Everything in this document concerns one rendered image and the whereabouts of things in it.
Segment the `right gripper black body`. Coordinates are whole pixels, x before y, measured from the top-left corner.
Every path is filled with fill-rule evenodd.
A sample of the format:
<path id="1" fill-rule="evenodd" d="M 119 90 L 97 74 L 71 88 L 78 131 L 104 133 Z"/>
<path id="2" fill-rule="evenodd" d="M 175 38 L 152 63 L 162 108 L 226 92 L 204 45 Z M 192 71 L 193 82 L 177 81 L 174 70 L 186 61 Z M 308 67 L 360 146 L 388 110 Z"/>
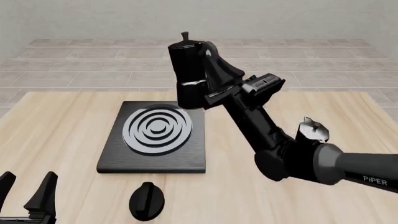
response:
<path id="1" fill-rule="evenodd" d="M 244 85 L 249 83 L 250 80 L 243 80 L 235 85 L 223 87 L 217 90 L 208 90 L 204 94 L 203 109 L 208 110 L 217 106 L 221 106 L 230 101 L 237 101 L 243 107 L 254 107 L 254 100 L 251 95 L 243 88 Z"/>

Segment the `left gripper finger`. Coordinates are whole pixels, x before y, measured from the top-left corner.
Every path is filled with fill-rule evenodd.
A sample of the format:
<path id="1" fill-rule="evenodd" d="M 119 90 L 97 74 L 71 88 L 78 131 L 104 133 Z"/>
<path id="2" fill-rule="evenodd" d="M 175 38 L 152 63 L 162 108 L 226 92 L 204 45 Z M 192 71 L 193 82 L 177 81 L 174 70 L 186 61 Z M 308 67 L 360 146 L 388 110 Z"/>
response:
<path id="1" fill-rule="evenodd" d="M 10 171 L 6 171 L 0 176 L 0 212 L 15 181 L 16 176 Z"/>
<path id="2" fill-rule="evenodd" d="M 32 198 L 24 205 L 28 210 L 29 218 L 44 218 L 51 216 L 55 218 L 55 191 L 58 175 L 52 171 L 44 177 L 39 188 Z"/>

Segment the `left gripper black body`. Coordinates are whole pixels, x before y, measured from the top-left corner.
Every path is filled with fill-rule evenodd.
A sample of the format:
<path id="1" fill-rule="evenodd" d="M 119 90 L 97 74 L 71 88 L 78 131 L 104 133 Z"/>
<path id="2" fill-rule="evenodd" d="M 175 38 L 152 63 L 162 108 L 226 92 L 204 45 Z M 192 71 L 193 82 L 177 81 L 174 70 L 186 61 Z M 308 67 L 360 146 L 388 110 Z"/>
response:
<path id="1" fill-rule="evenodd" d="M 0 217 L 0 224 L 55 224 L 57 213 L 30 212 L 27 217 Z"/>

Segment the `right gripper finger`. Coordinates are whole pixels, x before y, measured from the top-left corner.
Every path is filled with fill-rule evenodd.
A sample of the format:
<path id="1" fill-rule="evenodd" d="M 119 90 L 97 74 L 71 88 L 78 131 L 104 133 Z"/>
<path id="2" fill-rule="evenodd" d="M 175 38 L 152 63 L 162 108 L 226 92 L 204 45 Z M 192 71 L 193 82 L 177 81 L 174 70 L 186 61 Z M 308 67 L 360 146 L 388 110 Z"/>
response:
<path id="1" fill-rule="evenodd" d="M 238 84 L 243 80 L 243 76 L 245 75 L 243 70 L 232 66 L 225 59 L 221 58 L 221 70 L 222 70 L 222 83 L 223 84 Z"/>
<path id="2" fill-rule="evenodd" d="M 208 89 L 210 91 L 221 89 L 223 87 L 230 86 L 229 84 L 223 84 L 221 75 L 221 56 L 219 55 L 218 49 L 212 42 L 204 42 L 203 44 L 204 58 L 203 65 L 206 72 L 206 79 L 208 81 Z"/>

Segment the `flat black stove plate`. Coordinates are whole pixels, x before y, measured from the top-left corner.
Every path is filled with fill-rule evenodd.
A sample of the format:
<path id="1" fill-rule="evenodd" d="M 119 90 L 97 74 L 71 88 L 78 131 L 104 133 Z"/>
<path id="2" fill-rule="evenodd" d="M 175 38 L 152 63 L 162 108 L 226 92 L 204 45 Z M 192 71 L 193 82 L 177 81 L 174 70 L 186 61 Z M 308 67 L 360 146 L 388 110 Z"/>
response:
<path id="1" fill-rule="evenodd" d="M 96 170 L 109 174 L 203 174 L 205 112 L 176 101 L 124 101 Z"/>

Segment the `round black stove knob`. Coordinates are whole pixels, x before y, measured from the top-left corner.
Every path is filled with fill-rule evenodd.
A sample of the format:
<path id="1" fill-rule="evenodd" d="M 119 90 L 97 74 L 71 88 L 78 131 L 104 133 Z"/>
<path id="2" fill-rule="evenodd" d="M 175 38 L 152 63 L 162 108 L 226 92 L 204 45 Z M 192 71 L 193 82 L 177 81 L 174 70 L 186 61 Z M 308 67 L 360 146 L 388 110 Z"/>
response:
<path id="1" fill-rule="evenodd" d="M 143 182 L 129 199 L 131 215 L 141 222 L 148 222 L 159 216 L 164 205 L 163 191 L 152 182 Z"/>

